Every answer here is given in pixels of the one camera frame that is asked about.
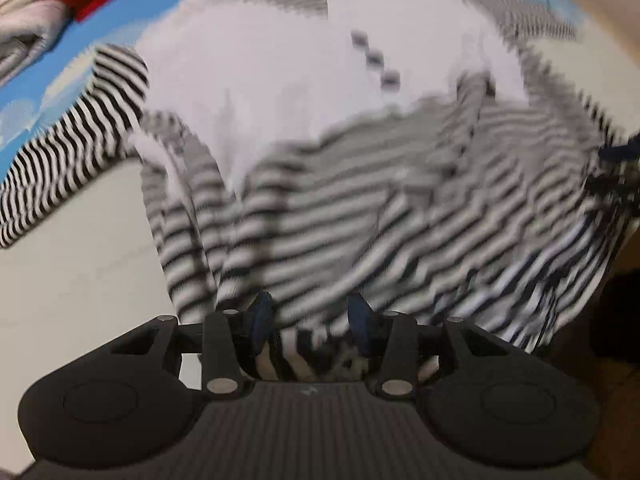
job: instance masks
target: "silver bolt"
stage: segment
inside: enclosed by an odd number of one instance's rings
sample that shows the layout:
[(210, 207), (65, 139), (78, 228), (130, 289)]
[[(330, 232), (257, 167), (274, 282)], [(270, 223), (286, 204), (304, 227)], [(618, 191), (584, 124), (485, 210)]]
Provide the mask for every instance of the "silver bolt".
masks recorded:
[(207, 383), (207, 390), (212, 394), (232, 394), (237, 389), (238, 383), (233, 379), (226, 377), (218, 377), (217, 379), (212, 379)]
[(394, 397), (405, 396), (414, 390), (411, 383), (401, 379), (391, 379), (382, 383), (382, 391)]

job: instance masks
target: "brown floor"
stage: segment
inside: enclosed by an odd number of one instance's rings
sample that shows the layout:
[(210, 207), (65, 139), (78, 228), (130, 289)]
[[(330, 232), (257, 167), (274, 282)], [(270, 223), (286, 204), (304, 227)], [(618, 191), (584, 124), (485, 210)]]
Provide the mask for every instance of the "brown floor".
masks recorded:
[[(638, 267), (640, 231), (626, 243), (607, 279)], [(586, 465), (603, 479), (640, 480), (640, 367), (598, 359), (591, 352), (588, 333), (597, 297), (558, 332), (546, 360), (590, 387), (602, 404), (600, 430)]]

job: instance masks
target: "blue surface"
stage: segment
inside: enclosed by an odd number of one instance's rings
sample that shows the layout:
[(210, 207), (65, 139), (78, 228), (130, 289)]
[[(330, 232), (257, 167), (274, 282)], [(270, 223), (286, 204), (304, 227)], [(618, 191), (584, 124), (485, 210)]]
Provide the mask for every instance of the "blue surface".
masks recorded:
[[(540, 0), (578, 22), (571, 0)], [(53, 124), (73, 104), (91, 72), (97, 43), (134, 44), (149, 23), (178, 0), (112, 0), (82, 23), (72, 22), (59, 43), (0, 88), (0, 181), (20, 147)]]

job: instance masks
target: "round joint cover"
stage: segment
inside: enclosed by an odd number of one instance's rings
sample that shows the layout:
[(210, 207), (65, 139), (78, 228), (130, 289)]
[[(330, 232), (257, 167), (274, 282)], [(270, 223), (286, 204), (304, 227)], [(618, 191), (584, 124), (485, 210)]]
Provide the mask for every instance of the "round joint cover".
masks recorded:
[(507, 467), (542, 467), (583, 452), (598, 405), (574, 380), (533, 358), (475, 358), (425, 394), (437, 434), (459, 452)]
[(145, 358), (71, 364), (22, 397), (18, 422), (37, 459), (101, 469), (139, 462), (176, 442), (193, 415), (177, 378)]

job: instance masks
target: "gray button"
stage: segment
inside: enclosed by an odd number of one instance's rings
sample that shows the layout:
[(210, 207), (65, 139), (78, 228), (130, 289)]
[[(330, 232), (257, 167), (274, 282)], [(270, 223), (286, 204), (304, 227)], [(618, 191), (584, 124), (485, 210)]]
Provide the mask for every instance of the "gray button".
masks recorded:
[(353, 46), (357, 46), (359, 48), (366, 48), (369, 45), (369, 38), (364, 32), (359, 30), (351, 32), (351, 41), (353, 42)]
[(398, 90), (400, 88), (400, 73), (398, 70), (385, 70), (380, 76), (380, 88), (383, 90)]
[(385, 57), (379, 50), (367, 50), (367, 66), (382, 68), (385, 65)]

